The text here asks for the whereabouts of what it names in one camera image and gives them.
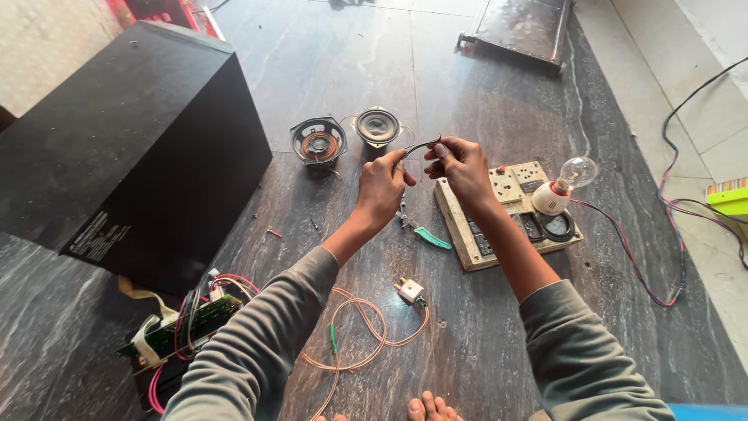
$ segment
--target bare foot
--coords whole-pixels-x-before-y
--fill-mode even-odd
[[[447,406],[442,398],[434,399],[428,390],[421,399],[411,399],[408,403],[408,421],[465,421],[454,408]]]
[[[327,421],[327,419],[320,415],[314,421]],[[335,418],[332,419],[332,421],[348,421],[348,419],[346,418],[345,415],[338,414],[338,415],[335,416]]]

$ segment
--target speaker frame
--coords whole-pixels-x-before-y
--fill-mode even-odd
[[[301,151],[301,143],[304,141],[304,136],[302,133],[305,129],[307,129],[309,126],[324,126],[325,129],[323,130],[324,133],[329,134],[330,136],[335,137],[335,139],[338,141],[338,152],[333,156],[332,158],[328,158],[324,161],[314,161],[311,160],[309,157],[305,156]],[[340,138],[338,139],[333,133],[332,129],[337,130],[337,132],[340,134]],[[343,155],[348,151],[348,142],[346,140],[346,131],[343,130],[343,128],[340,126],[340,124],[335,121],[332,117],[314,117],[310,118],[308,120],[302,121],[299,124],[296,124],[294,127],[291,128],[291,147],[293,148],[293,151],[296,152],[296,156],[303,162],[306,166],[321,166],[323,164],[327,163],[334,163],[335,160],[340,155]]]

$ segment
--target black speaker cabinet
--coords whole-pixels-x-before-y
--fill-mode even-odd
[[[0,230],[181,296],[271,158],[231,45],[140,21],[0,133]]]

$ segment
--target white plug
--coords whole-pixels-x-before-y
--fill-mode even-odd
[[[412,306],[420,296],[423,287],[418,285],[413,279],[400,278],[401,285],[395,284],[398,289],[397,294],[409,305]]]

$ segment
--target speaker cone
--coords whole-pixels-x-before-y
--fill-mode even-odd
[[[378,106],[356,116],[351,125],[361,139],[374,148],[381,148],[392,142],[402,131],[397,118]]]

